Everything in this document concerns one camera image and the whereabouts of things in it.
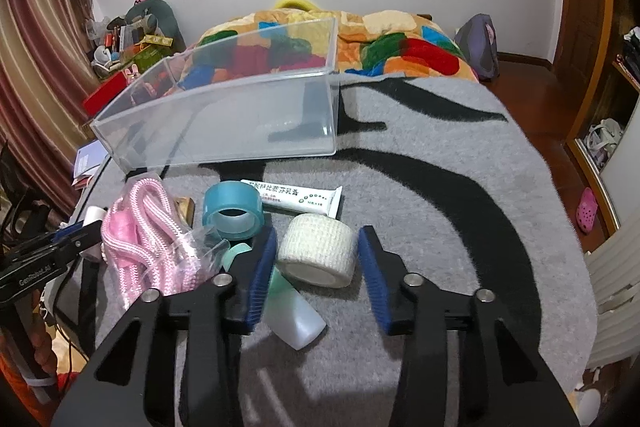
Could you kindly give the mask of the mint green bottle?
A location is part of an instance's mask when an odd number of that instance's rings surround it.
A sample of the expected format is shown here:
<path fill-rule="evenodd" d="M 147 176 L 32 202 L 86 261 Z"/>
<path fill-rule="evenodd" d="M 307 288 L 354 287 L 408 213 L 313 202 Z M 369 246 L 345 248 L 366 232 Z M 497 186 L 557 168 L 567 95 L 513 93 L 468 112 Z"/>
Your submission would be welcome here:
<path fill-rule="evenodd" d="M 224 305 L 226 319 L 242 335 L 265 322 L 288 346 L 302 350 L 323 332 L 326 322 L 276 267 L 277 239 L 269 236 L 257 246 L 259 256 L 244 243 L 222 256 L 224 271 L 238 281 Z"/>

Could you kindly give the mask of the small brown wooden block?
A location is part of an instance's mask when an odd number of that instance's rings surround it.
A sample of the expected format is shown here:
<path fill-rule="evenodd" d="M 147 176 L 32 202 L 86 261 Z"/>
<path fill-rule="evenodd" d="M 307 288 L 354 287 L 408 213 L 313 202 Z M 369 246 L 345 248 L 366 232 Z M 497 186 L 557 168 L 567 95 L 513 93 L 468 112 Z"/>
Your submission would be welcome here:
<path fill-rule="evenodd" d="M 186 225 L 192 228 L 195 215 L 194 200 L 191 197 L 180 196 L 175 198 L 175 204 L 180 218 Z"/>

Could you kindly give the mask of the blue tape roll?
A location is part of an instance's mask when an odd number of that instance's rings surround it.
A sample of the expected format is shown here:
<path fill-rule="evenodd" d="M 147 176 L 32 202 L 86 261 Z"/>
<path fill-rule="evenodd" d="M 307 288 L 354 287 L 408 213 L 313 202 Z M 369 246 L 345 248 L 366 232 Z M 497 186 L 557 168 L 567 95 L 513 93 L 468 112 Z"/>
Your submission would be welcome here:
<path fill-rule="evenodd" d="M 264 226 L 262 198 L 253 185 L 222 181 L 204 194 L 202 225 L 214 228 L 221 237 L 244 241 Z"/>

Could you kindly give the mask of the white ointment tube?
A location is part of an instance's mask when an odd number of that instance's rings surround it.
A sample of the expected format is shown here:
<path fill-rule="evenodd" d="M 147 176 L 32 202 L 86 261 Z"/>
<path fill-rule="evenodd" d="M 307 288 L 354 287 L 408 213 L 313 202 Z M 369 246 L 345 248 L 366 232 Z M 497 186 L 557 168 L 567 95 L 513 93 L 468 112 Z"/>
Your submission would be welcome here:
<path fill-rule="evenodd" d="M 340 209 L 343 187 L 322 190 L 265 181 L 242 180 L 258 191 L 262 203 L 273 209 L 294 213 L 313 213 L 335 219 Z"/>

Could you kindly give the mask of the red box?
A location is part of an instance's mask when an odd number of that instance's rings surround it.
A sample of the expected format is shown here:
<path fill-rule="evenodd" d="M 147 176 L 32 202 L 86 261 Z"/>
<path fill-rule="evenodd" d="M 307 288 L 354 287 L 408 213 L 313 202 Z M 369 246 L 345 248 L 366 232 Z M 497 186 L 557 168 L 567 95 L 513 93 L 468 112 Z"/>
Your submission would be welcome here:
<path fill-rule="evenodd" d="M 88 117 L 98 115 L 105 106 L 124 91 L 128 86 L 128 80 L 123 72 L 115 72 L 100 84 L 100 87 L 82 101 L 82 107 Z"/>

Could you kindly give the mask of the pink croc shoe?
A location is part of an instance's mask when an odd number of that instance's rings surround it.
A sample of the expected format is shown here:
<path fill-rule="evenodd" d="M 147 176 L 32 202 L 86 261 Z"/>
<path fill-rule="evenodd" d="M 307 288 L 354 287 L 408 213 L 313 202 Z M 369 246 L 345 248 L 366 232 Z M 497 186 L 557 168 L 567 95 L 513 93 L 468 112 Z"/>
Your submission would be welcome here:
<path fill-rule="evenodd" d="M 592 231 L 598 208 L 599 205 L 593 191 L 590 187 L 585 187 L 575 212 L 576 223 L 582 233 L 589 234 Z"/>

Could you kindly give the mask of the striped pink curtain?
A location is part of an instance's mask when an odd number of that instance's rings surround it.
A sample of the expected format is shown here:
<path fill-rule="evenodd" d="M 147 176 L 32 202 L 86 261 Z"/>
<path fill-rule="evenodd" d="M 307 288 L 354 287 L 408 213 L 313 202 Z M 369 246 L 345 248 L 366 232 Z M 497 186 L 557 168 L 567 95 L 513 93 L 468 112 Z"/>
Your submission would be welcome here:
<path fill-rule="evenodd" d="M 30 181 L 70 215 L 85 99 L 99 86 L 86 23 L 92 0 L 1 0 L 1 140 Z"/>

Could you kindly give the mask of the white sneakers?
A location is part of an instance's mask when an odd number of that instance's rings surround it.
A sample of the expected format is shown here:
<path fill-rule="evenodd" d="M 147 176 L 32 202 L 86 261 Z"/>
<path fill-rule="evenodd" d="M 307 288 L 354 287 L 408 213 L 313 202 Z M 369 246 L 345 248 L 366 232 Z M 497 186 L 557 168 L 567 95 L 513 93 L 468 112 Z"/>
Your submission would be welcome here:
<path fill-rule="evenodd" d="M 611 158 L 623 134 L 623 128 L 613 118 L 602 119 L 589 128 L 584 143 L 598 169 L 602 169 Z"/>

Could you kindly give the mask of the clear plastic storage box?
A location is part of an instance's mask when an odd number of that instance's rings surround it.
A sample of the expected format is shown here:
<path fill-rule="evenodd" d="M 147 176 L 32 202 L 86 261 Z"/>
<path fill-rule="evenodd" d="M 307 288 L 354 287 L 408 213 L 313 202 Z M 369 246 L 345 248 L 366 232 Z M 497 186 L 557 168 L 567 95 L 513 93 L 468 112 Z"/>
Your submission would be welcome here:
<path fill-rule="evenodd" d="M 333 17 L 237 32 L 165 57 L 91 128 L 120 169 L 331 156 Z"/>

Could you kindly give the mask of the dark green chair back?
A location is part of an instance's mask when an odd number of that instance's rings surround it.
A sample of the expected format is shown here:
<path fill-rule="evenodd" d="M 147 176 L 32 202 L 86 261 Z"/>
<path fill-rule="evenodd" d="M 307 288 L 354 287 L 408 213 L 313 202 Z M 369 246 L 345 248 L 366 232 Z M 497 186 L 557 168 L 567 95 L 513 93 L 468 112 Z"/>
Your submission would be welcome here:
<path fill-rule="evenodd" d="M 142 0 L 135 3 L 125 14 L 125 20 L 131 24 L 137 17 L 148 16 L 154 20 L 156 30 L 172 39 L 171 49 L 174 52 L 183 52 L 186 49 L 174 11 L 164 0 Z"/>

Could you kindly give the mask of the grey purple backpack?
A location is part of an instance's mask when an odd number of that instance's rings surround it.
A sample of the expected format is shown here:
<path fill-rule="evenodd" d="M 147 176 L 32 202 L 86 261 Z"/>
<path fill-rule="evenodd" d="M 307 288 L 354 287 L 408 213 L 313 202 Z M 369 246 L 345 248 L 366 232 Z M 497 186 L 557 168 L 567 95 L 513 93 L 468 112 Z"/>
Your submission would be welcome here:
<path fill-rule="evenodd" d="M 471 17 L 456 31 L 454 42 L 480 81 L 499 76 L 496 30 L 488 14 Z"/>

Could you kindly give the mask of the colourful patchwork quilt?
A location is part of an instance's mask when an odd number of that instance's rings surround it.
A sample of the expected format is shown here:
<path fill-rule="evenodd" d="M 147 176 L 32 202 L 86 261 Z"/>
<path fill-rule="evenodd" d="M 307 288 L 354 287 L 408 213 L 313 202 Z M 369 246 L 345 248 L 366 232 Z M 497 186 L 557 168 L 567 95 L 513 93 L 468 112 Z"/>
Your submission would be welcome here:
<path fill-rule="evenodd" d="M 285 72 L 477 80 L 458 45 L 428 18 L 386 10 L 275 9 L 218 25 L 186 54 L 183 89 Z"/>

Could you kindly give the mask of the wooden wardrobe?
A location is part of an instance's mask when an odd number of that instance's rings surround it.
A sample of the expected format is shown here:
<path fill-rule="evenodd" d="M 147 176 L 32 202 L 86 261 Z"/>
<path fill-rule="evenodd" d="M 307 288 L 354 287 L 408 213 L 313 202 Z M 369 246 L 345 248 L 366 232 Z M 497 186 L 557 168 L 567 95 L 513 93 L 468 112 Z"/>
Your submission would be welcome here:
<path fill-rule="evenodd" d="M 612 118 L 622 127 L 639 101 L 639 83 L 620 64 L 623 32 L 634 23 L 629 0 L 563 0 L 553 72 L 577 107 L 566 147 L 596 196 L 608 233 L 620 228 L 604 165 L 588 152 L 590 128 Z"/>

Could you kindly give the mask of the yellow curved pillow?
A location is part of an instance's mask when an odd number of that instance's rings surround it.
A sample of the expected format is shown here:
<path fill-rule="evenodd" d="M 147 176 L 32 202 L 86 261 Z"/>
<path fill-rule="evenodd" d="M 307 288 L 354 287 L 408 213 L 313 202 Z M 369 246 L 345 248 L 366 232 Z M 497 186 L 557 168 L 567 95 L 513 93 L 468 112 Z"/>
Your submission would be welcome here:
<path fill-rule="evenodd" d="M 273 7 L 277 10 L 291 9 L 304 12 L 318 10 L 318 6 L 310 0 L 277 0 Z"/>

